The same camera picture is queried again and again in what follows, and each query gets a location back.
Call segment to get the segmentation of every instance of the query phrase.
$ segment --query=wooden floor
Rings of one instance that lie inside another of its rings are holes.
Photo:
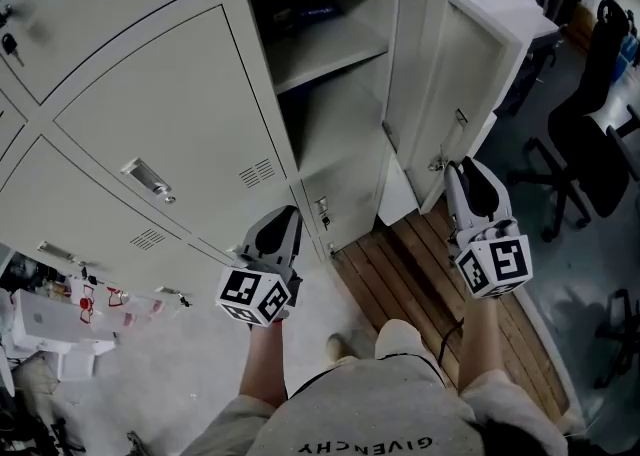
[[[392,227],[380,227],[339,251],[333,264],[376,330],[388,319],[415,326],[438,356],[443,336],[463,317],[465,284],[449,265],[446,240],[451,219],[444,200],[429,213],[413,212]],[[507,373],[557,420],[569,401],[549,357],[512,294],[498,305]],[[447,385],[458,382],[462,329],[445,347],[442,368]]]

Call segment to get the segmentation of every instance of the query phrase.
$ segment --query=gray floor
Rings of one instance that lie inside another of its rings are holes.
[[[500,118],[476,158],[500,179],[507,170],[533,167],[548,169],[537,151],[527,157],[523,145],[539,138],[555,152],[547,136],[547,116],[576,89],[584,68],[584,55],[564,43],[554,68],[545,68],[525,104],[515,117]],[[601,127],[619,127],[629,119],[626,105],[640,108],[640,83],[623,76],[610,90],[606,105],[594,115]],[[640,159],[640,131],[625,138]],[[598,218],[584,230],[574,228],[580,217],[568,203],[561,235],[545,243],[540,232],[549,225],[555,195],[546,186],[518,184],[510,188],[515,216],[529,235],[534,279],[527,289],[566,363],[580,403],[589,436],[609,452],[628,449],[640,432],[640,383],[637,359],[634,368],[607,389],[595,390],[594,381],[608,369],[615,343],[595,340],[598,325],[608,317],[610,295],[627,288],[632,300],[640,298],[640,215],[636,199],[640,189],[630,182],[625,197],[609,218]],[[619,317],[613,303],[612,314]]]
[[[302,276],[298,305],[283,325],[289,393],[327,367],[324,346],[334,332],[345,334],[363,356],[373,355],[375,332],[346,289],[323,267]],[[89,455],[128,454],[130,430],[154,456],[177,455],[235,397],[246,359],[249,330],[215,306],[214,293],[121,337],[115,350],[98,358],[90,381],[57,384],[36,360],[17,377],[18,385],[45,422],[60,413]]]

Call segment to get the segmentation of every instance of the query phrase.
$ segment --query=t-shirt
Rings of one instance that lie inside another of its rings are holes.
[[[492,419],[566,456],[562,434],[502,371],[478,377],[458,397],[424,359],[357,360],[321,375],[278,409],[238,396],[182,456],[482,455],[469,422]]]

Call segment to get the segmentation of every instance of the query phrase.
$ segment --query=black cable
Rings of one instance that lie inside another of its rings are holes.
[[[449,338],[449,335],[451,335],[453,332],[455,332],[456,330],[462,328],[462,325],[464,324],[464,317],[462,319],[460,319],[460,321],[458,321],[453,328],[451,328],[451,330],[449,330],[444,337],[442,337],[442,344],[440,344],[440,354],[438,355],[438,365],[440,367],[442,367],[442,358],[444,357],[444,348],[447,346],[447,339]]]

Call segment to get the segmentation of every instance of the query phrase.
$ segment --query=ventilation slots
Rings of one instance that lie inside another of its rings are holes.
[[[275,174],[276,172],[273,170],[273,166],[271,166],[271,161],[269,161],[269,159],[265,159],[264,161],[260,161],[255,166],[247,168],[245,171],[240,173],[240,178],[244,182],[245,186],[252,188],[263,180],[273,177]]]
[[[164,236],[155,230],[147,230],[143,232],[138,237],[133,238],[129,243],[142,250],[148,250],[153,246],[157,245],[160,241],[164,239]]]

